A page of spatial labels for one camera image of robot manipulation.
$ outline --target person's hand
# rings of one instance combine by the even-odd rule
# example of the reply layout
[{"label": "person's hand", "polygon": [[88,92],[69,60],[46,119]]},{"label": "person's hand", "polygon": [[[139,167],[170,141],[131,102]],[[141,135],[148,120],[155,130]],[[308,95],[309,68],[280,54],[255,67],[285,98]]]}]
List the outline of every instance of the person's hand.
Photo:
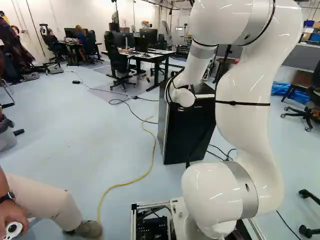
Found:
[{"label": "person's hand", "polygon": [[6,200],[0,204],[0,240],[3,240],[6,236],[6,225],[12,222],[22,224],[22,234],[27,232],[29,221],[26,218],[25,211],[14,201]]}]

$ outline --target shoe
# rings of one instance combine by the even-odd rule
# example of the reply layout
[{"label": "shoe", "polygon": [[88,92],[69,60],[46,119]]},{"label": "shoe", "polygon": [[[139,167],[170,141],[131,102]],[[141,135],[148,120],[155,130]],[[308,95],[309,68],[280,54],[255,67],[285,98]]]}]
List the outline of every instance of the shoe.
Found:
[{"label": "shoe", "polygon": [[102,235],[102,226],[97,221],[83,221],[75,230],[67,233],[85,239],[98,239]]}]

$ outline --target computer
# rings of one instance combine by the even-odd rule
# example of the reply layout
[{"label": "computer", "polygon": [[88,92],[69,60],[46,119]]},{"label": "computer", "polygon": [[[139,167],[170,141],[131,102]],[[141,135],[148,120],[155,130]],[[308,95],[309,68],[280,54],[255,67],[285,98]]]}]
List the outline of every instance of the computer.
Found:
[{"label": "computer", "polygon": [[64,32],[65,32],[65,36],[67,38],[71,38],[71,39],[76,39],[77,38],[77,31],[75,28],[73,27],[66,27],[64,29]]},{"label": "computer", "polygon": [[126,47],[126,37],[123,32],[112,32],[114,37],[114,44],[117,48],[125,48]]},{"label": "computer", "polygon": [[140,37],[148,39],[148,43],[151,46],[155,46],[158,43],[158,30],[152,28],[140,28]]},{"label": "computer", "polygon": [[138,52],[147,53],[148,52],[148,39],[145,37],[134,37],[135,50]]},{"label": "computer", "polygon": [[123,33],[128,42],[129,48],[134,48],[136,45],[135,37],[133,33]]}]

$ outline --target chair wheel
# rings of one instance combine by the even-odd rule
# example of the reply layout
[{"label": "chair wheel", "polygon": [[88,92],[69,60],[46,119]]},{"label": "chair wheel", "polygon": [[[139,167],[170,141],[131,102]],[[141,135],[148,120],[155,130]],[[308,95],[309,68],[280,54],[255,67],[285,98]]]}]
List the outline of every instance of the chair wheel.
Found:
[{"label": "chair wheel", "polygon": [[299,233],[305,236],[307,239],[312,238],[312,233],[310,232],[310,229],[308,229],[305,225],[301,225],[299,227]]}]

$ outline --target beige pants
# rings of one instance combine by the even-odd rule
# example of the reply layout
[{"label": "beige pants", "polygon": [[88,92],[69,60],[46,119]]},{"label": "beige pants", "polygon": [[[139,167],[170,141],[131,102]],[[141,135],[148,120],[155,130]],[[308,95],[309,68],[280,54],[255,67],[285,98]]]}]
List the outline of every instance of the beige pants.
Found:
[{"label": "beige pants", "polygon": [[83,220],[72,195],[63,189],[6,173],[15,202],[27,218],[51,219],[64,231],[76,229]]}]

